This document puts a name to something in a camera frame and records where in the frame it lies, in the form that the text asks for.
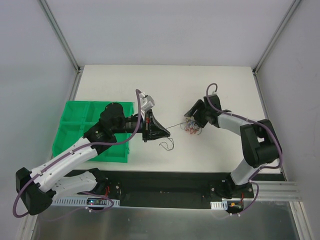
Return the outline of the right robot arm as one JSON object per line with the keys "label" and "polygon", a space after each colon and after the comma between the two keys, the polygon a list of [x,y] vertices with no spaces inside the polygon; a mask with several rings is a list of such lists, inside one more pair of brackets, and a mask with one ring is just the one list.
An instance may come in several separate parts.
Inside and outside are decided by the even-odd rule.
{"label": "right robot arm", "polygon": [[280,158],[282,149],[272,123],[268,119],[255,121],[222,110],[216,94],[197,100],[184,116],[193,119],[200,128],[211,124],[240,136],[243,160],[215,188],[215,194],[221,198],[237,197],[260,169]]}

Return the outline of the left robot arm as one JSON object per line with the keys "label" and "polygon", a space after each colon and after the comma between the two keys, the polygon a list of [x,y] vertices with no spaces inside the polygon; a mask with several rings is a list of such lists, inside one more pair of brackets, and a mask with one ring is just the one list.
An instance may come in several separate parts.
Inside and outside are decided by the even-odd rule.
{"label": "left robot arm", "polygon": [[26,213],[34,216],[45,211],[54,201],[72,194],[106,197],[109,183],[98,168],[75,176],[67,174],[109,148],[130,141],[129,138],[117,141],[117,134],[129,134],[131,138],[141,134],[144,142],[171,135],[155,119],[151,109],[146,111],[146,117],[142,117],[140,113],[126,117],[120,103],[108,104],[101,112],[98,122],[67,150],[32,170],[23,167],[15,173],[17,197],[12,207],[13,215],[16,218],[24,217],[17,213],[19,200],[26,207]]}

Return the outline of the green compartment tray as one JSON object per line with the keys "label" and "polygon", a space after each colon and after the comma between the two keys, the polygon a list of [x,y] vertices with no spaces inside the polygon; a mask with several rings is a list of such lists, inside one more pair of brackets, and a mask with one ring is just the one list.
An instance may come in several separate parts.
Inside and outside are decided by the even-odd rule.
{"label": "green compartment tray", "polygon": [[[71,147],[100,118],[109,101],[67,101],[52,145],[54,157]],[[129,143],[112,146],[91,162],[127,163]]]}

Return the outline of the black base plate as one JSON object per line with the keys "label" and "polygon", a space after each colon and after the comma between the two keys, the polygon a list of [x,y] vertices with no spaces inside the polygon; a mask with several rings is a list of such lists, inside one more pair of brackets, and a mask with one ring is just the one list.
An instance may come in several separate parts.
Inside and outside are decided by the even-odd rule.
{"label": "black base plate", "polygon": [[250,183],[235,186],[228,173],[101,171],[92,190],[122,207],[209,209],[222,199],[252,199]]}

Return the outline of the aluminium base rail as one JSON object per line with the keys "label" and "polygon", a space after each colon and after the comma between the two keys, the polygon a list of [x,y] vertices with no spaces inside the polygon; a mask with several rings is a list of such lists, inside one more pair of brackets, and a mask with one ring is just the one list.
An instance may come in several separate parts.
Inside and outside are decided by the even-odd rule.
{"label": "aluminium base rail", "polygon": [[259,186],[258,201],[301,202],[298,184],[294,181],[255,181]]}

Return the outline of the right aluminium frame post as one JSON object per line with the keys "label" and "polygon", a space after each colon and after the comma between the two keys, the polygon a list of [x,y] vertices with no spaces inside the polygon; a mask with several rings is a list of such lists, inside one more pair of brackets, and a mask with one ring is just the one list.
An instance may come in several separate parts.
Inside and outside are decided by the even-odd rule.
{"label": "right aluminium frame post", "polygon": [[298,7],[301,5],[303,0],[293,0],[291,4],[289,5],[289,8],[285,12],[283,18],[281,19],[279,25],[277,26],[275,32],[273,33],[271,39],[269,40],[266,48],[264,49],[261,57],[259,58],[256,65],[253,67],[252,72],[253,75],[256,76],[261,67],[263,66],[264,62],[266,61],[267,57],[275,47],[278,39],[281,37],[283,31],[289,24],[290,20],[292,19],[293,15],[297,11]]}

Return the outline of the aluminium frame post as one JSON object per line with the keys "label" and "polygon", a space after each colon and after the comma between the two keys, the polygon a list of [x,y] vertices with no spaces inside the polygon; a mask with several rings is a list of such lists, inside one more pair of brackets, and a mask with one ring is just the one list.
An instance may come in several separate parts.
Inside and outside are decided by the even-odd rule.
{"label": "aluminium frame post", "polygon": [[43,11],[45,17],[47,18],[49,25],[51,26],[58,42],[60,43],[64,53],[66,54],[69,62],[71,63],[72,67],[74,68],[76,73],[79,73],[81,67],[78,64],[78,61],[76,60],[63,32],[62,29],[59,26],[58,21],[56,20],[53,11],[51,10],[51,7],[47,0],[37,0],[41,10]]}
{"label": "aluminium frame post", "polygon": [[273,33],[271,39],[269,40],[266,48],[264,49],[261,57],[259,58],[256,65],[253,67],[252,72],[253,75],[256,76],[261,67],[263,66],[264,62],[266,61],[267,57],[275,47],[278,39],[281,37],[283,31],[289,24],[290,20],[292,19],[293,15],[297,11],[298,7],[301,5],[303,0],[293,0],[291,4],[289,5],[289,8],[285,12],[283,18],[281,19],[279,25],[277,26],[275,32]]}

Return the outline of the left aluminium frame post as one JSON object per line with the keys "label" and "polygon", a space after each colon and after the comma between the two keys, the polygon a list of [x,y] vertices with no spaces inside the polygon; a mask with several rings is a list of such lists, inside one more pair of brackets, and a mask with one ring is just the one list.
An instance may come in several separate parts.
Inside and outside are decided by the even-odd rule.
{"label": "left aluminium frame post", "polygon": [[45,17],[47,18],[49,25],[51,26],[58,42],[60,43],[64,53],[66,54],[69,62],[71,63],[72,67],[74,68],[76,73],[79,73],[81,67],[78,64],[78,61],[76,60],[63,32],[62,29],[59,26],[58,21],[56,20],[53,11],[51,10],[51,7],[47,0],[37,0],[41,10],[43,11]]}

